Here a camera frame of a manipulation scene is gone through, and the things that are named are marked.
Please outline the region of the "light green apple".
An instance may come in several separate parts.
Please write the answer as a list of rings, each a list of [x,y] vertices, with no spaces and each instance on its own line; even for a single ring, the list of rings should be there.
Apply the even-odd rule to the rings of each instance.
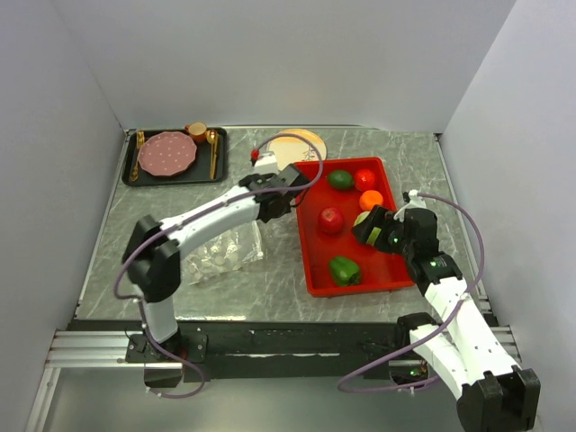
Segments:
[[[362,222],[367,218],[367,216],[368,216],[369,214],[370,214],[369,211],[363,211],[363,212],[361,212],[361,213],[356,217],[356,219],[355,219],[354,227],[357,226],[358,224],[362,223]]]

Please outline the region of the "clear zip top bag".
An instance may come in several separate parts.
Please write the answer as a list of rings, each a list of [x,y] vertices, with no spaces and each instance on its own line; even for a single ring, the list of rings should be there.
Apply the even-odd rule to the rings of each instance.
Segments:
[[[246,223],[227,230],[188,255],[182,262],[182,282],[199,284],[263,258],[260,229],[255,221]]]

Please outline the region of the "red apple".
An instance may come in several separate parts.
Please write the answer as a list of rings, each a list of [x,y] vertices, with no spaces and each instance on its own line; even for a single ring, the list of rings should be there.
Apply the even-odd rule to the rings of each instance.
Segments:
[[[327,207],[319,213],[319,229],[329,235],[336,235],[345,227],[342,212],[336,207]]]

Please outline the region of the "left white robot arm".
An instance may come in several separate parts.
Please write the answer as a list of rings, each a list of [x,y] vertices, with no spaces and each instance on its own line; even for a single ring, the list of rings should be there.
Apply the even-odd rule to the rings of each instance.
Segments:
[[[293,164],[278,174],[250,174],[220,197],[175,217],[140,219],[122,257],[113,286],[116,298],[139,304],[147,351],[158,361],[178,351],[173,295],[181,285],[181,261],[209,240],[252,221],[289,213],[292,201],[320,180]]]

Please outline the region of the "orange fruit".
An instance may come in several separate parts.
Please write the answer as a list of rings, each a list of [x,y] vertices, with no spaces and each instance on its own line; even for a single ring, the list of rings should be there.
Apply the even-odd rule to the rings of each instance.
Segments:
[[[374,206],[383,206],[383,196],[376,190],[367,190],[361,194],[358,202],[363,212],[369,212]]]

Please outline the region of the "green lime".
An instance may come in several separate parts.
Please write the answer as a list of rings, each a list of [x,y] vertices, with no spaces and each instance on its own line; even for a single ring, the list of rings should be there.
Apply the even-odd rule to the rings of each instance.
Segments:
[[[336,190],[346,191],[355,186],[353,176],[346,170],[335,170],[327,176],[328,184]]]

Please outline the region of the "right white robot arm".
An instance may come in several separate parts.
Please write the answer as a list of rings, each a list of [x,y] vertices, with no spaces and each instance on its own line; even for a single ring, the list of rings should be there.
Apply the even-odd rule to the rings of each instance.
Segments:
[[[437,216],[407,205],[375,206],[352,229],[356,240],[403,258],[410,279],[442,320],[426,313],[401,317],[395,351],[422,357],[449,388],[466,431],[529,431],[536,423],[541,383],[498,341],[476,307],[455,261],[441,251]]]

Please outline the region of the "green bell pepper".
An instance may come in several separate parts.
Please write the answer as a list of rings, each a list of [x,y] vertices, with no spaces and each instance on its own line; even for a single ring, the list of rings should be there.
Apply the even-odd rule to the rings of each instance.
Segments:
[[[328,269],[333,282],[337,286],[352,286],[360,284],[362,273],[359,265],[344,256],[335,256],[328,262]]]

